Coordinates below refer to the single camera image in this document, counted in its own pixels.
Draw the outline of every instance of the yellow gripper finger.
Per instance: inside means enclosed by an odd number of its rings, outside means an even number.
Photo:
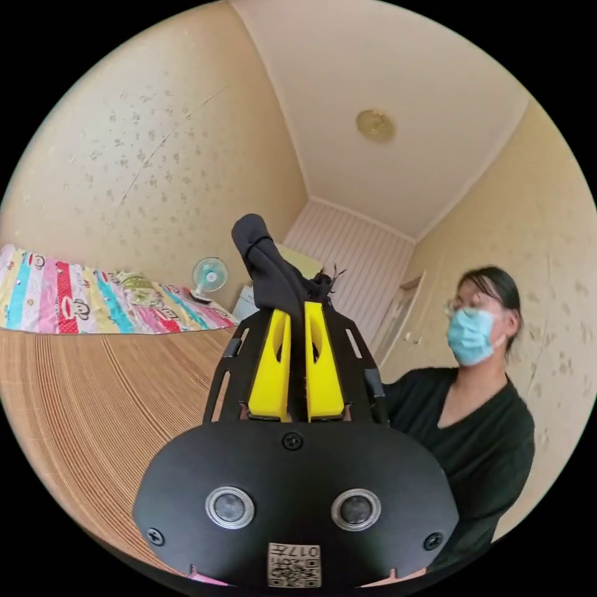
[[[266,341],[249,396],[253,417],[287,420],[290,374],[290,317],[278,309],[269,321]]]
[[[309,422],[341,417],[344,400],[321,303],[305,303],[305,341]]]

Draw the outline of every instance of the ceiling corner molding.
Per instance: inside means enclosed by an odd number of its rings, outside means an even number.
[[[309,193],[311,191],[311,183],[307,174],[305,160],[303,159],[301,151],[299,149],[299,135],[297,134],[295,123],[290,115],[288,101],[286,99],[286,96],[284,95],[282,85],[280,85],[279,81],[276,80],[276,77],[274,75],[274,68],[269,60],[269,57],[267,56],[267,52],[258,44],[256,40],[256,35],[254,35],[254,33],[257,31],[257,27],[255,26],[255,23],[251,20],[251,16],[249,15],[248,11],[244,11],[242,9],[243,3],[246,3],[247,0],[226,0],[226,2],[232,7],[234,12],[238,15],[239,19],[243,22],[244,27],[248,31],[249,36],[253,41],[253,45],[257,50],[257,54],[261,59],[261,63],[263,64],[266,74],[269,77],[269,81],[272,84],[272,87],[274,88],[274,93],[278,99],[280,110],[282,111],[282,115],[284,117],[284,120],[286,121],[286,128],[290,136],[290,141],[294,147],[294,152],[297,156],[298,167],[303,176],[305,187],[307,188],[307,195],[309,196]]]
[[[465,184],[460,188],[460,191],[456,194],[454,199],[450,201],[444,209],[439,212],[439,214],[430,222],[428,226],[414,239],[415,244],[420,243],[423,238],[425,238],[431,230],[433,230],[437,224],[439,224],[453,209],[457,206],[457,204],[464,199],[466,194],[473,188],[473,185],[483,176],[485,171],[489,169],[489,167],[496,161],[497,157],[502,152],[503,148],[507,145],[508,141],[514,134],[514,131],[517,129],[518,125],[520,124],[522,117],[529,105],[530,96],[526,89],[521,88],[521,98],[520,101],[516,104],[512,112],[512,118],[506,123],[500,135],[498,135],[496,142],[492,146],[492,148],[487,152],[485,159],[482,161],[481,166],[477,169],[477,171],[472,175]]]
[[[338,211],[344,211],[345,213],[349,213],[351,216],[354,216],[355,218],[361,218],[361,220],[364,220],[365,222],[369,222],[369,224],[373,224],[374,226],[378,226],[379,228],[382,228],[383,230],[387,230],[388,232],[395,234],[396,236],[399,236],[400,238],[404,239],[405,241],[407,241],[410,244],[416,244],[415,239],[408,236],[407,234],[404,234],[403,232],[400,232],[399,230],[396,230],[395,228],[392,228],[391,226],[388,226],[387,224],[384,224],[383,222],[378,222],[377,220],[374,220],[373,218],[370,218],[369,216],[363,215],[362,213],[352,210],[348,207],[344,207],[343,205],[339,205],[337,203],[333,203],[332,201],[328,201],[327,199],[322,199],[321,197],[316,197],[315,195],[309,195],[309,199],[311,201],[313,201],[314,203],[321,203],[322,205],[326,205],[327,207],[331,207],[335,210]]]

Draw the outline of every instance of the screw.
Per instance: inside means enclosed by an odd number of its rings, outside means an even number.
[[[164,536],[157,529],[149,529],[147,531],[147,538],[149,539],[150,543],[153,543],[158,547],[164,544]]]
[[[291,431],[282,438],[282,445],[287,450],[299,450],[303,445],[303,438],[297,432]]]
[[[441,533],[431,533],[425,541],[423,541],[423,549],[431,552],[437,549],[443,543],[443,535]]]

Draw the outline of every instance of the door frame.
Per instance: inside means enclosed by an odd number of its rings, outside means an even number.
[[[404,326],[406,325],[406,322],[408,321],[410,314],[412,313],[412,308],[419,297],[419,293],[421,292],[421,286],[423,286],[423,281],[425,280],[426,273],[427,273],[427,270],[424,270],[421,275],[415,276],[414,278],[411,278],[407,282],[404,282],[403,284],[401,284],[398,287],[398,290],[397,290],[394,298],[392,299],[392,302],[390,303],[389,307],[387,308],[386,314],[384,315],[383,319],[381,320],[381,323],[379,324],[379,327],[377,328],[377,332],[375,332],[375,335],[373,336],[373,340],[371,341],[371,354],[375,354],[377,349],[380,347],[382,340],[384,339],[386,333],[389,331],[389,327],[392,323],[393,311],[396,309],[396,307],[398,306],[398,304],[404,297],[404,293],[409,290],[412,290],[413,288],[416,287],[417,290],[415,291],[415,295],[412,297],[412,301],[410,302],[410,305],[406,311],[406,315],[404,316],[404,319],[402,320],[402,324],[401,324],[400,328],[396,331],[396,336],[392,340],[392,343],[390,344],[389,348],[387,349],[387,352],[385,353],[385,355],[382,357],[380,362],[377,363],[378,369],[382,368],[382,365],[386,362],[388,356],[394,349],[394,346],[396,345],[398,338],[400,338],[400,336],[402,334],[402,330],[404,329]]]

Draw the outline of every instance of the electric fan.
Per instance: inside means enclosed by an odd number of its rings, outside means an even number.
[[[197,302],[209,304],[211,299],[206,294],[222,288],[226,280],[228,280],[228,270],[221,259],[217,257],[202,259],[193,269],[195,290],[191,290],[190,295]]]

